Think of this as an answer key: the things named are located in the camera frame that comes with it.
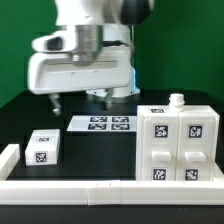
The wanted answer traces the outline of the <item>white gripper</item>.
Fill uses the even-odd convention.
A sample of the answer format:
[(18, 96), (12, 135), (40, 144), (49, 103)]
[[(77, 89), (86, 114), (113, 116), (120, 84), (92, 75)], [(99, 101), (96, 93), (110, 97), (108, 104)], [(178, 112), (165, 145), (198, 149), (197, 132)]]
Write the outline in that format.
[(106, 89), (105, 109), (114, 88), (131, 83), (130, 48), (123, 42), (106, 46), (100, 31), (56, 31), (32, 42), (28, 88), (48, 94), (53, 113), (61, 114), (59, 93)]

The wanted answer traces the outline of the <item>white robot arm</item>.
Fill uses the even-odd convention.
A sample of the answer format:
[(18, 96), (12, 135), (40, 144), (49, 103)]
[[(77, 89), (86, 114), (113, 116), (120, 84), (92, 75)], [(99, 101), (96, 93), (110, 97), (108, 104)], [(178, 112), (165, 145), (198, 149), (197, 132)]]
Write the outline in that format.
[(59, 29), (32, 42), (29, 90), (48, 95), (55, 114), (61, 93), (84, 91), (107, 106), (138, 95), (130, 27), (149, 17), (155, 0), (54, 2)]

